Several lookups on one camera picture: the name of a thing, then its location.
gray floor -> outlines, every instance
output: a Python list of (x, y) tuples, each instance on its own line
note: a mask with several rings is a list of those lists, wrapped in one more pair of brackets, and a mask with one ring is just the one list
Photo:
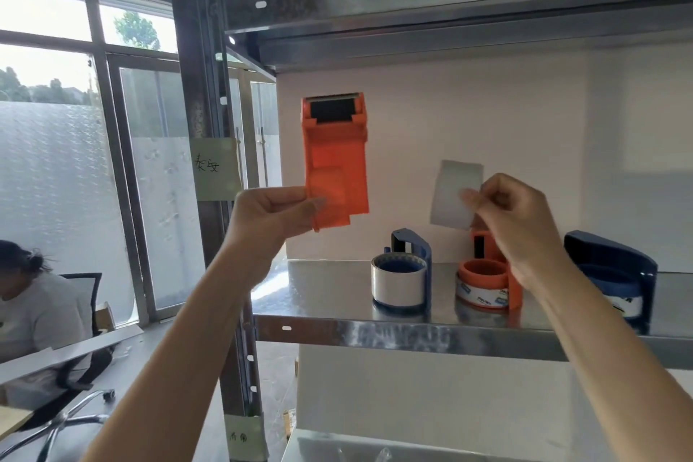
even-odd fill
[[(127, 356), (120, 357), (99, 377), (95, 389), (113, 388), (118, 399), (125, 394), (137, 373), (151, 356), (152, 351), (161, 341), (169, 324), (149, 327), (143, 335), (135, 336), (118, 346), (116, 355), (127, 351)], [(294, 359), (298, 355), (298, 345), (258, 344), (258, 365), (260, 367), (260, 391), (265, 408), (265, 429), (267, 444), (270, 449), (270, 462), (280, 462), (286, 440), (282, 413), (285, 409), (296, 407), (296, 379), (294, 376)], [(86, 406), (80, 414), (108, 413), (109, 409), (100, 399)], [(64, 430), (58, 437), (53, 450), (51, 462), (77, 462), (89, 441), (99, 431), (97, 425), (83, 425)], [(28, 433), (15, 433), (0, 442), (0, 451), (17, 442)], [(42, 441), (22, 448), (6, 462), (24, 462), (35, 460)], [(228, 462), (228, 451), (225, 442), (224, 421), (222, 417), (221, 397), (215, 392), (209, 413), (200, 435), (195, 452), (195, 462)]]

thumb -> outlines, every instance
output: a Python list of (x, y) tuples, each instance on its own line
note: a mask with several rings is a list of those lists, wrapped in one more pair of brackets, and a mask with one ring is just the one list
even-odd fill
[(459, 192), (462, 203), (484, 220), (488, 227), (491, 227), (495, 218), (501, 215), (502, 211), (489, 198), (476, 190), (465, 188)]
[(298, 236), (310, 230), (313, 227), (313, 216), (325, 206), (326, 202), (324, 197), (312, 197), (279, 213), (287, 232), (286, 237)]

white shirt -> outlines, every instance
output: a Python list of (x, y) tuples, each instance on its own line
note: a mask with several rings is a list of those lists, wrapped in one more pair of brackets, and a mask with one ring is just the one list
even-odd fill
[[(91, 292), (81, 291), (62, 276), (41, 273), (24, 292), (11, 300), (0, 298), (0, 363), (48, 347), (58, 349), (92, 337)], [(89, 368), (85, 357), (70, 380)], [(8, 404), (36, 410), (59, 396), (56, 385), (60, 366), (5, 384)]]

forearm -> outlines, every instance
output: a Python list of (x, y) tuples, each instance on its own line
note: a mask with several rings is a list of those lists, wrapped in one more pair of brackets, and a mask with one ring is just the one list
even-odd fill
[(189, 461), (252, 288), (254, 262), (225, 248), (114, 410), (84, 462)]
[(575, 265), (539, 268), (533, 291), (619, 459), (692, 460), (688, 394)]

hair bun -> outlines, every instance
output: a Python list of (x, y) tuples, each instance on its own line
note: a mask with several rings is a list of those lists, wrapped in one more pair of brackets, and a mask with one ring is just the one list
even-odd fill
[(43, 269), (44, 257), (40, 254), (32, 254), (27, 261), (29, 263), (29, 272), (40, 272)]

